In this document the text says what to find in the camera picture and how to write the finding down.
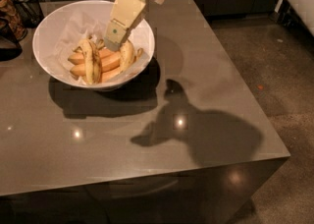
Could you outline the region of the orange plantain middle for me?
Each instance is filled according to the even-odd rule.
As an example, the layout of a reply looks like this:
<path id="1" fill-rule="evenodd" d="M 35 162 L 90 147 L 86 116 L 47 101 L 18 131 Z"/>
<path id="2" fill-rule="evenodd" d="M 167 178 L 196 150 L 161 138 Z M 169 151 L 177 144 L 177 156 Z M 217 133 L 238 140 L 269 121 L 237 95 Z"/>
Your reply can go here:
<path id="1" fill-rule="evenodd" d="M 120 66 L 121 54 L 115 52 L 112 55 L 101 59 L 102 72 L 107 72 L 116 69 Z M 85 63 L 74 65 L 70 69 L 70 73 L 75 76 L 81 76 L 85 73 Z"/>

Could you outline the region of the brown patterned container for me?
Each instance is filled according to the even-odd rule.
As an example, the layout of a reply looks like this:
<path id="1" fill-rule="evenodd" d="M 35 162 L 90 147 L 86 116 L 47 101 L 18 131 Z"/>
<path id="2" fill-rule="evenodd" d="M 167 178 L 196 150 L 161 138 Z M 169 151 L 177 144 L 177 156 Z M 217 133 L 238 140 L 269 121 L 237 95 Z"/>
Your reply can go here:
<path id="1" fill-rule="evenodd" d="M 7 20 L 17 41 L 21 41 L 27 35 L 22 17 L 15 7 L 13 0 L 0 0 L 0 17 Z"/>

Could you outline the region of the orange plantain lower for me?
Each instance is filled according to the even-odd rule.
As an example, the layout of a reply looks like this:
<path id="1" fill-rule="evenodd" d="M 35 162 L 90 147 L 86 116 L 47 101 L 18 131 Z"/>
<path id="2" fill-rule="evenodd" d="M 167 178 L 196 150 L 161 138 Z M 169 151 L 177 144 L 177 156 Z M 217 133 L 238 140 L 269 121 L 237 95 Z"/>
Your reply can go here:
<path id="1" fill-rule="evenodd" d="M 120 67 L 107 72 L 100 72 L 99 68 L 95 67 L 91 70 L 87 70 L 83 75 L 81 75 L 81 77 L 87 84 L 100 84 L 114 78 L 120 72 Z"/>

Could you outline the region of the spotted yellow banana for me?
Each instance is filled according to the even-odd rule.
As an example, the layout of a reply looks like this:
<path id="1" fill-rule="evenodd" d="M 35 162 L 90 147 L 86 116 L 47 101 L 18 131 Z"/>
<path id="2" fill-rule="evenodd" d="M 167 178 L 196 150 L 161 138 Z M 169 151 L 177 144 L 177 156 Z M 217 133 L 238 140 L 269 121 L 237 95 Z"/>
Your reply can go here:
<path id="1" fill-rule="evenodd" d="M 78 43 L 78 47 L 81 49 L 84 58 L 86 82 L 88 84 L 98 84 L 101 78 L 102 65 L 96 44 L 85 38 Z"/>
<path id="2" fill-rule="evenodd" d="M 128 69 L 134 62 L 133 44 L 129 40 L 127 40 L 120 47 L 120 53 L 121 53 L 120 68 L 121 68 L 121 71 L 123 72 L 126 69 Z"/>

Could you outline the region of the orange plantain upper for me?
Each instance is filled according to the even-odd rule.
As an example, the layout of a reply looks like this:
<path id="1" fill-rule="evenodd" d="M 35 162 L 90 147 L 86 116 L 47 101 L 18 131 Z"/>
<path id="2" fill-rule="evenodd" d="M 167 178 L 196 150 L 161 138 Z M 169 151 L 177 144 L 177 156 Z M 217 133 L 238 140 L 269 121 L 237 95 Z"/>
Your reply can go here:
<path id="1" fill-rule="evenodd" d="M 99 56 L 101 59 L 108 57 L 112 54 L 113 54 L 113 51 L 111 51 L 107 48 L 102 48 L 99 50 Z M 74 65 L 83 64 L 84 63 L 83 54 L 82 53 L 74 53 L 68 57 L 68 61 Z"/>

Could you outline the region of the orange plantain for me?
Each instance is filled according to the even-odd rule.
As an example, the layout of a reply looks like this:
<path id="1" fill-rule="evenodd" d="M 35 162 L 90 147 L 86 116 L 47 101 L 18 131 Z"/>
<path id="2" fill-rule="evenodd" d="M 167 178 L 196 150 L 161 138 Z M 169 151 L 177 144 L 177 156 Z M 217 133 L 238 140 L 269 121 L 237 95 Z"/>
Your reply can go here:
<path id="1" fill-rule="evenodd" d="M 81 77 L 87 84 L 100 84 L 114 78 L 120 72 L 120 67 L 107 72 L 100 72 L 99 68 L 95 67 L 91 70 L 87 70 L 83 75 L 81 75 Z"/>
<path id="2" fill-rule="evenodd" d="M 116 69 L 120 66 L 121 54 L 115 52 L 112 55 L 101 59 L 102 72 L 107 72 Z M 81 76 L 85 73 L 85 63 L 74 65 L 70 69 L 70 73 L 75 76 Z"/>
<path id="3" fill-rule="evenodd" d="M 107 48 L 102 48 L 99 50 L 99 56 L 101 59 L 108 57 L 112 54 L 113 54 L 113 51 L 111 51 Z M 83 64 L 84 63 L 83 54 L 82 53 L 74 53 L 68 57 L 68 61 L 74 65 Z"/>

